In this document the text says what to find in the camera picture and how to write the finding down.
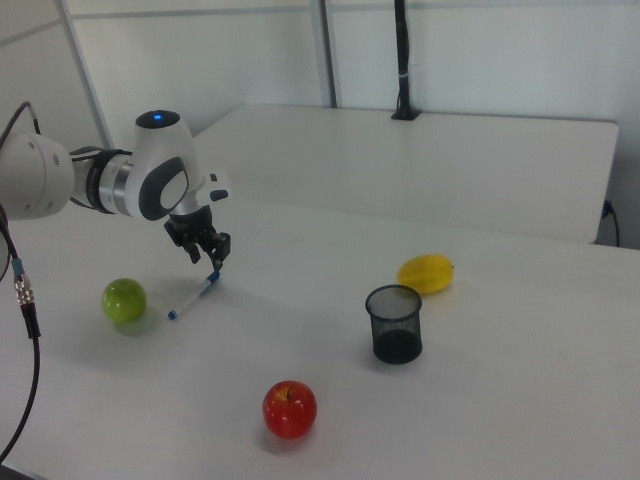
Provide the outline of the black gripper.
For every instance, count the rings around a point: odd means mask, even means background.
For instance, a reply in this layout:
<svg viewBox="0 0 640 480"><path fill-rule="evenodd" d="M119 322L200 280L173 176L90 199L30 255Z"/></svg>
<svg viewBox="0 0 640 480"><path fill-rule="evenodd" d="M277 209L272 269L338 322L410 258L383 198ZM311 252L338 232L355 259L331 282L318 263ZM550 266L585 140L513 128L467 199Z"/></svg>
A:
<svg viewBox="0 0 640 480"><path fill-rule="evenodd" d="M170 214L164 228L173 243L189 255L193 264L199 262L204 252L211 260L213 271L221 270L222 260L231 250L231 237L215 229L210 207L202 207L186 215Z"/></svg>

